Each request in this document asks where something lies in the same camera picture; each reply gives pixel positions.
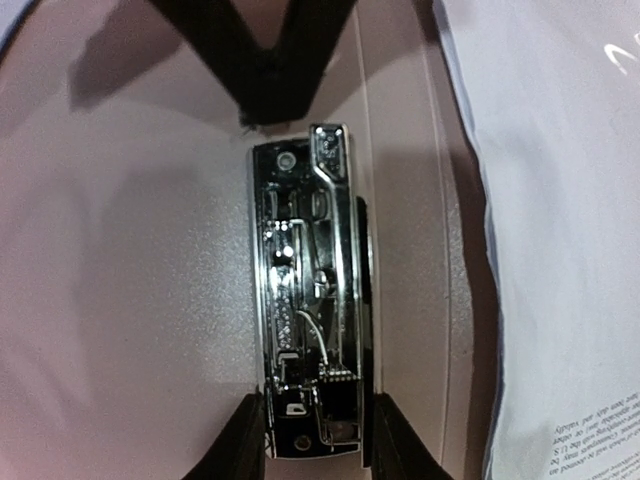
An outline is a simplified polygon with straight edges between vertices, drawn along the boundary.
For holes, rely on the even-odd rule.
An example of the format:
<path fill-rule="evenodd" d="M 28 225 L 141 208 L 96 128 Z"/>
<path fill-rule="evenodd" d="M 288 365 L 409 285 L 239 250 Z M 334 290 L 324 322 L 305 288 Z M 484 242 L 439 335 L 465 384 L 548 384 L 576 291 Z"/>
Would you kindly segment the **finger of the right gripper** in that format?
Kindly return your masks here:
<path fill-rule="evenodd" d="M 278 122 L 269 97 L 274 56 L 259 46 L 231 1 L 152 0 L 237 104 L 241 123 Z"/>
<path fill-rule="evenodd" d="M 306 116 L 354 8 L 353 1 L 290 1 L 269 65 L 269 121 Z"/>

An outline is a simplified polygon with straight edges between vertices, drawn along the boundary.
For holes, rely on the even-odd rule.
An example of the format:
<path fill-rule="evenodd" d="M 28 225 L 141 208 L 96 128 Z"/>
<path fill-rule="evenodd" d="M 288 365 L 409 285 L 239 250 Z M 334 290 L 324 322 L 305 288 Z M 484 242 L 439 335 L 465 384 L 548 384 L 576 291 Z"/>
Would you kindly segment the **translucent brown folder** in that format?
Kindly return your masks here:
<path fill-rule="evenodd" d="M 377 379 L 482 475 L 496 299 L 428 1 L 362 1 L 309 122 L 372 210 Z M 1 475 L 179 479 L 257 383 L 238 110 L 145 1 L 1 5 Z"/>

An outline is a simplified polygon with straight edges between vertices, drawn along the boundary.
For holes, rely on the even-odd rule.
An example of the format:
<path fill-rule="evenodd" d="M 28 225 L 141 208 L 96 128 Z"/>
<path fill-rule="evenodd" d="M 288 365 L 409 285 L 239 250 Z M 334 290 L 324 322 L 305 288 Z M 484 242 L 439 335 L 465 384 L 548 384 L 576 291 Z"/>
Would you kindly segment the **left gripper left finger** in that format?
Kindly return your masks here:
<path fill-rule="evenodd" d="M 245 395 L 205 455 L 183 479 L 264 479 L 265 430 L 263 395 Z"/>

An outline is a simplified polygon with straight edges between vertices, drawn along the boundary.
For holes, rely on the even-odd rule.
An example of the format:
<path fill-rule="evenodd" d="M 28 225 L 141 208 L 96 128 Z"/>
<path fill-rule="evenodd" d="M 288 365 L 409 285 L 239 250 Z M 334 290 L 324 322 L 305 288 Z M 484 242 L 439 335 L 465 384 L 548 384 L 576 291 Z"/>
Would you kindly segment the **printed paper sheet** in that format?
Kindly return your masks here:
<path fill-rule="evenodd" d="M 639 475 L 639 5 L 438 1 L 499 301 L 488 479 Z"/>

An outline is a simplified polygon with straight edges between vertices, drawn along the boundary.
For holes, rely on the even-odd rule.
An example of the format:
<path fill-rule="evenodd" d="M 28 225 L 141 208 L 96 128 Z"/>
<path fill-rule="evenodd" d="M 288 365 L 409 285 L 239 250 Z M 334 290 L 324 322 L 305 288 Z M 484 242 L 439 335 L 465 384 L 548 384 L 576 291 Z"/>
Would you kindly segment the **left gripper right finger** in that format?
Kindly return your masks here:
<path fill-rule="evenodd" d="M 373 480 L 452 480 L 387 393 L 374 396 Z"/>

